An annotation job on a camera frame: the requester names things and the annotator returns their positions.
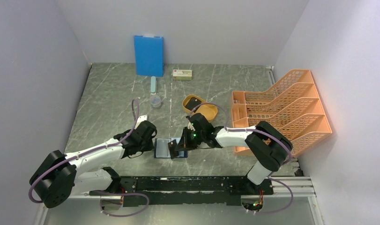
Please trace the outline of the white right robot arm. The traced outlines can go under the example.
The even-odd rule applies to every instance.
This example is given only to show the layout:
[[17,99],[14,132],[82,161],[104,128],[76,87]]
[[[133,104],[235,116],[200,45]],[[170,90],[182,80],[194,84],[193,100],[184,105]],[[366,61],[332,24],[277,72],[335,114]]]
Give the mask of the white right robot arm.
[[247,128],[227,128],[213,126],[200,113],[187,118],[189,125],[183,128],[180,140],[170,144],[170,153],[195,150],[202,143],[212,149],[248,148],[257,159],[244,181],[244,189],[249,194],[256,194],[262,182],[291,159],[291,141],[266,121]]

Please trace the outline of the navy blue card holder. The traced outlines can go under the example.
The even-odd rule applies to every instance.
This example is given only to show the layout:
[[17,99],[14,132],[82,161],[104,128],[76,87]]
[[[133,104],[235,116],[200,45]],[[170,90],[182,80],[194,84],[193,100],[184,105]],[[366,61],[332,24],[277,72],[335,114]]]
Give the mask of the navy blue card holder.
[[187,151],[175,151],[175,144],[179,143],[180,138],[157,138],[154,142],[154,158],[175,159],[187,158]]

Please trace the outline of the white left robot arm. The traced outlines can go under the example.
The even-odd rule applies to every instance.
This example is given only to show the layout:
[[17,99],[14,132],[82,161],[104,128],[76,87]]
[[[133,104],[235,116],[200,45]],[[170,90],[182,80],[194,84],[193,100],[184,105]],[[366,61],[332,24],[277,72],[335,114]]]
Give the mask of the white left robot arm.
[[94,147],[67,154],[60,150],[49,153],[29,180],[30,200],[54,208],[69,196],[85,192],[125,193],[121,176],[114,169],[103,167],[96,171],[95,168],[153,150],[156,134],[156,126],[144,120]]

